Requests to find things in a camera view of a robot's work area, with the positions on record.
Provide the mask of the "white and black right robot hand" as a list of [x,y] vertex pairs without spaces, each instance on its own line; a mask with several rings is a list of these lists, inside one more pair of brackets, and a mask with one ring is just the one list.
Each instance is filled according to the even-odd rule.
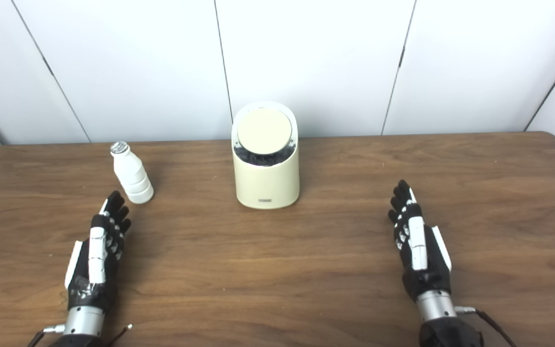
[[416,301],[428,291],[451,294],[452,264],[440,229],[426,224],[422,207],[405,180],[394,187],[390,204],[388,218],[403,265],[402,283],[410,299]]

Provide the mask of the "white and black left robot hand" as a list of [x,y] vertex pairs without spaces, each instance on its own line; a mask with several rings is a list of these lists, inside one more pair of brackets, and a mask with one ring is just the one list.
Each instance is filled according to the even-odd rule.
[[89,237],[75,242],[65,279],[68,310],[90,306],[109,312],[114,306],[119,262],[132,226],[129,211],[125,198],[113,191],[93,216]]

